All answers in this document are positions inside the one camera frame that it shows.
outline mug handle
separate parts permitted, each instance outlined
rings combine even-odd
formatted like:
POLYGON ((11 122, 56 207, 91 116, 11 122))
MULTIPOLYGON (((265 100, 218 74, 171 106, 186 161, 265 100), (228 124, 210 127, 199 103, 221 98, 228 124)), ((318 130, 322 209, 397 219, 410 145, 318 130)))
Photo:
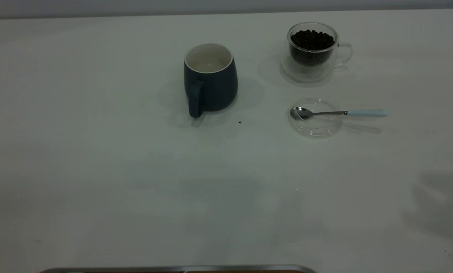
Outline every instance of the mug handle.
POLYGON ((189 105, 190 105, 190 116, 197 119, 199 118, 202 113, 202 106, 200 104, 200 96, 202 90, 203 82, 195 81, 190 88, 190 97, 189 97, 189 105))
POLYGON ((344 57, 343 59, 336 60, 337 64, 336 64, 334 67, 342 66, 342 65, 345 64, 347 61, 349 61, 349 59, 351 59, 351 57, 352 57, 352 55, 353 55, 353 47, 351 46, 350 43, 339 42, 339 44, 337 45, 337 47, 339 47, 339 48, 347 48, 347 49, 349 50, 349 54, 348 54, 347 57, 344 57))

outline dark blue mug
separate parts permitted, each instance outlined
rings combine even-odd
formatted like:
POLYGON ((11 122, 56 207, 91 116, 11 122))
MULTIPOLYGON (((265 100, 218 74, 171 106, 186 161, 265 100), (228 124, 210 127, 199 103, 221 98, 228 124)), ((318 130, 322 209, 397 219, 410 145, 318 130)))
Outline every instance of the dark blue mug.
POLYGON ((195 119, 204 111, 226 108, 238 90, 233 54, 222 45, 210 43, 188 51, 184 57, 184 88, 190 116, 195 119))

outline mug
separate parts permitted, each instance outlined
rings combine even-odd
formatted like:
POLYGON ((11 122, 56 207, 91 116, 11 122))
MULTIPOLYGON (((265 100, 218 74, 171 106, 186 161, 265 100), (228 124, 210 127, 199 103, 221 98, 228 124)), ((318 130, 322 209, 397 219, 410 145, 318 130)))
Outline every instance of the mug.
POLYGON ((219 44, 202 44, 184 57, 184 89, 190 116, 197 119, 204 111, 218 111, 237 95, 238 78, 233 54, 219 44))
POLYGON ((282 67, 287 74, 298 81, 316 82, 329 75, 334 67, 349 61, 352 55, 351 44, 339 42, 339 36, 332 27, 316 22, 299 23, 290 28, 287 33, 287 42, 282 52, 282 67), (292 36, 298 31, 306 30, 326 33, 333 38, 334 44, 322 50, 301 48, 292 41, 292 36), (338 59, 338 48, 348 50, 348 54, 342 59, 338 59))

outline coffee bean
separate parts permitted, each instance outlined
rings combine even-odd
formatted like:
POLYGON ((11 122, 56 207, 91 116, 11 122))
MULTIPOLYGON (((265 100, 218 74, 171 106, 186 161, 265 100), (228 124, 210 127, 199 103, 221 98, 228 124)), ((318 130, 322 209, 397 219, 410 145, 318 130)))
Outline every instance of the coffee bean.
MULTIPOLYGON (((306 50, 323 50, 334 45, 334 38, 327 33, 315 30, 298 31, 290 37, 292 42, 298 47, 306 50)), ((290 53, 294 60, 305 66, 317 66, 329 59, 332 50, 326 52, 305 52, 291 47, 290 53)))

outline glass cup handle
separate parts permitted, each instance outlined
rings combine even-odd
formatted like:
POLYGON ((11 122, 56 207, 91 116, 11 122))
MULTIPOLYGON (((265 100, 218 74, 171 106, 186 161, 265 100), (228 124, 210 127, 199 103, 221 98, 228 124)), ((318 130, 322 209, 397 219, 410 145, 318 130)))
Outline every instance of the glass cup handle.
POLYGON ((337 59, 336 62, 337 64, 335 65, 335 67, 339 67, 339 66, 342 66, 343 64, 345 64, 347 61, 349 61, 349 59, 351 59, 352 55, 353 55, 353 47, 351 46, 350 43, 346 43, 346 42, 340 42, 337 47, 339 48, 347 48, 349 50, 349 54, 347 55, 347 57, 344 57, 343 59, 337 59))

